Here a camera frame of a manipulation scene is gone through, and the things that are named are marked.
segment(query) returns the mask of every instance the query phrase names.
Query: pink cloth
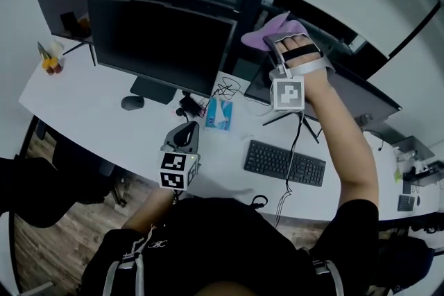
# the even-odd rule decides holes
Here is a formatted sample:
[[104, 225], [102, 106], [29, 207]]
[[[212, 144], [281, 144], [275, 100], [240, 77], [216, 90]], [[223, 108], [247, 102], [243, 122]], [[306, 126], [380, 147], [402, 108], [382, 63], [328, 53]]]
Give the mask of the pink cloth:
[[241, 38], [242, 43], [254, 49], [271, 51], [271, 48], [268, 47], [264, 41], [265, 36], [276, 33], [304, 33], [308, 36], [305, 27], [297, 20], [287, 21], [288, 16], [289, 12], [278, 15], [267, 22], [263, 28], [251, 33], [246, 33]]

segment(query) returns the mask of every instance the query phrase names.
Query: keyboard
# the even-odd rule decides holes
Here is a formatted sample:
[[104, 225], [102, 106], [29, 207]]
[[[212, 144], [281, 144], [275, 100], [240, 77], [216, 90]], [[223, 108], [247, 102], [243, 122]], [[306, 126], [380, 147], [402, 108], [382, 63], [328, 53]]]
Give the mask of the keyboard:
[[413, 206], [415, 206], [415, 197], [400, 195], [400, 199], [398, 201], [398, 211], [413, 211]]
[[[251, 141], [244, 170], [286, 180], [291, 153], [289, 150]], [[313, 157], [294, 153], [289, 181], [312, 186], [322, 186], [325, 162]]]

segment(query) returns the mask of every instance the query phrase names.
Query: hand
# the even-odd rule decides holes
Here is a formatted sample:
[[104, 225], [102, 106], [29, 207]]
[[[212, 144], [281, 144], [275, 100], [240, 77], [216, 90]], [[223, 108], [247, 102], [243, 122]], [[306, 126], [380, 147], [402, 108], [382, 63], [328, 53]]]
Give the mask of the hand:
[[[286, 38], [282, 42], [276, 44], [280, 53], [288, 52], [292, 49], [307, 46], [313, 42], [305, 36], [293, 36], [292, 38]], [[300, 64], [311, 62], [321, 58], [320, 53], [309, 53], [307, 55], [301, 55], [287, 61], [289, 68], [296, 67]], [[307, 73], [304, 75], [305, 82], [305, 98], [313, 103], [318, 97], [322, 96], [328, 91], [331, 86], [327, 79], [327, 70], [325, 68], [318, 69], [316, 71]]]

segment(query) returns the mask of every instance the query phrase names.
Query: desk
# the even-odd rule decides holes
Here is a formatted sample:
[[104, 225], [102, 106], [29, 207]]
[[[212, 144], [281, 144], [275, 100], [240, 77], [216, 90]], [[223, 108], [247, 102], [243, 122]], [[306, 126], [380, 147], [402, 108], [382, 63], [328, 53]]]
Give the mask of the desk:
[[[80, 146], [148, 180], [157, 181], [156, 159], [160, 146], [167, 132], [185, 122], [175, 114], [182, 93], [178, 91], [168, 105], [146, 99], [143, 109], [128, 112], [121, 109], [120, 103], [124, 96], [130, 95], [136, 79], [134, 75], [101, 65], [94, 67], [86, 46], [69, 53], [63, 64], [63, 72], [54, 76], [48, 76], [40, 65], [37, 66], [19, 102]], [[228, 75], [219, 72], [216, 84], [224, 76]], [[241, 90], [247, 88], [249, 82], [236, 80]], [[277, 114], [256, 116], [268, 108], [247, 101], [241, 94], [235, 95], [232, 101], [230, 132], [207, 130], [204, 120], [198, 119], [198, 152], [202, 156], [202, 166], [189, 192], [204, 198], [233, 197], [246, 204], [262, 194], [267, 196], [268, 204], [261, 212], [274, 214], [285, 192], [284, 181], [244, 171], [244, 160], [251, 139], [290, 149], [296, 136], [298, 117], [290, 115], [262, 127]], [[319, 124], [309, 122], [314, 132], [318, 132]], [[393, 177], [397, 167], [393, 149], [386, 143], [379, 152], [381, 140], [367, 132], [365, 137], [377, 164], [379, 218], [391, 220], [437, 211], [440, 190], [435, 185], [421, 188], [421, 205], [415, 206], [412, 212], [397, 211], [402, 182], [396, 184]], [[317, 144], [303, 126], [296, 152], [327, 162], [323, 186], [290, 182], [293, 194], [285, 201], [283, 216], [331, 220], [336, 213], [340, 182], [323, 134], [319, 141]]]

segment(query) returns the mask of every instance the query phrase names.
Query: computer monitor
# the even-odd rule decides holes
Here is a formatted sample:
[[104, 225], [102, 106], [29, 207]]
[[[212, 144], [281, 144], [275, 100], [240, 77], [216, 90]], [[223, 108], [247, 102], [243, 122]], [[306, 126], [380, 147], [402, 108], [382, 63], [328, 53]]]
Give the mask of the computer monitor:
[[[329, 77], [330, 84], [341, 97], [348, 111], [358, 125], [366, 125], [387, 119], [402, 108], [378, 88], [333, 62], [336, 73]], [[268, 73], [274, 69], [271, 59], [267, 57], [245, 92], [245, 97], [270, 103], [271, 81]], [[305, 103], [305, 116], [317, 120], [316, 113], [309, 103]]]
[[142, 0], [90, 0], [89, 14], [97, 62], [137, 75], [132, 93], [211, 96], [232, 22]]
[[38, 0], [54, 36], [92, 44], [88, 0]]

